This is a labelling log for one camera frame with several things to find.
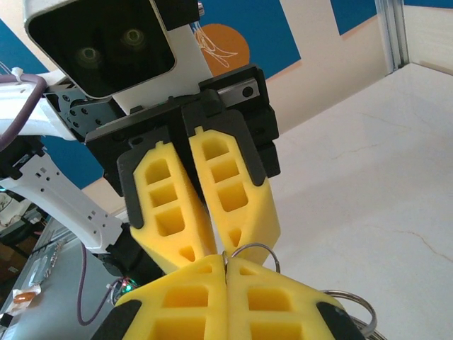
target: yellow foam pad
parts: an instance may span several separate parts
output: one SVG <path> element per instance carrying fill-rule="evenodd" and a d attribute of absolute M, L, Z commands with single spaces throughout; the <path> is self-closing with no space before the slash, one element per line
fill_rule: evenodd
<path fill-rule="evenodd" d="M 173 144 L 149 150 L 134 180 L 144 225 L 131 234 L 165 273 L 217 253 L 210 217 Z"/>
<path fill-rule="evenodd" d="M 190 140 L 198 177 L 211 215 L 228 255 L 238 247 L 260 242 L 273 247 L 280 236 L 269 180 L 255 186 L 233 136 L 196 130 Z M 268 252 L 250 248 L 241 257 L 264 263 Z"/>
<path fill-rule="evenodd" d="M 227 287 L 221 255 L 211 255 L 123 295 L 142 306 L 124 340 L 227 340 Z"/>
<path fill-rule="evenodd" d="M 234 257 L 227 270 L 229 339 L 335 340 L 316 303 L 343 310 L 326 294 Z"/>

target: camera lens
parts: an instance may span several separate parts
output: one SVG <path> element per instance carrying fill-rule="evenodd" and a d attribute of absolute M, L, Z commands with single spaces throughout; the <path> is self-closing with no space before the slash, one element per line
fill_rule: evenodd
<path fill-rule="evenodd" d="M 134 50 L 142 49 L 145 46 L 144 34 L 137 28 L 127 30 L 121 38 L 124 45 Z"/>
<path fill-rule="evenodd" d="M 101 54 L 96 48 L 84 47 L 77 51 L 77 62 L 87 69 L 95 69 L 101 63 Z"/>

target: orange circle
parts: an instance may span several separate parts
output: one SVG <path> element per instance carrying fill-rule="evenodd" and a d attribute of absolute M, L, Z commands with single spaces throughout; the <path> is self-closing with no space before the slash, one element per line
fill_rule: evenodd
<path fill-rule="evenodd" d="M 250 62 L 246 39 L 233 28 L 220 23 L 201 27 L 195 34 L 213 76 L 245 66 Z"/>

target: white floor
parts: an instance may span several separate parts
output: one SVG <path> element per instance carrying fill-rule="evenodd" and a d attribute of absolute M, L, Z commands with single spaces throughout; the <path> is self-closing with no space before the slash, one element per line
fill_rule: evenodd
<path fill-rule="evenodd" d="M 366 298 L 389 340 L 452 339 L 453 76 L 408 65 L 277 149 L 282 273 Z"/>

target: silver ring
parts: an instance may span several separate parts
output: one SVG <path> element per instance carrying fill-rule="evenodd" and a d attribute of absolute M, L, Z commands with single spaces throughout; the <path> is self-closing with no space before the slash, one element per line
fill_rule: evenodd
<path fill-rule="evenodd" d="M 236 249 L 236 250 L 234 251 L 234 253 L 231 254 L 231 257 L 235 257 L 235 256 L 237 256 L 241 251 L 243 251 L 243 250 L 245 250 L 245 249 L 247 249 L 247 248 L 251 248 L 251 247 L 261 247 L 261 248 L 264 248 L 264 249 L 266 249 L 267 251 L 269 251 L 269 252 L 270 252 L 270 255 L 272 255 L 272 257 L 274 258 L 274 262 L 275 262 L 275 271 L 276 271 L 277 273 L 280 274 L 280 262 L 279 262 L 278 259 L 277 259 L 277 255 L 275 255 L 274 251 L 273 251 L 270 247 L 266 246 L 265 244 L 262 244 L 262 243 L 249 243 L 249 244 L 245 244 L 245 245 L 243 245 L 243 246 L 240 246 L 238 249 Z"/>
<path fill-rule="evenodd" d="M 377 326 L 377 315 L 376 311 L 374 310 L 373 306 L 370 305 L 368 301 L 360 297 L 359 295 L 348 293 L 348 292 L 343 292 L 342 290 L 323 290 L 324 294 L 330 295 L 334 298 L 341 298 L 349 301 L 353 301 L 364 307 L 370 314 L 371 314 L 371 322 L 369 324 L 365 324 L 364 326 L 360 323 L 361 327 L 359 327 L 360 332 L 365 338 L 370 337 L 373 335 L 374 331 L 376 330 Z"/>

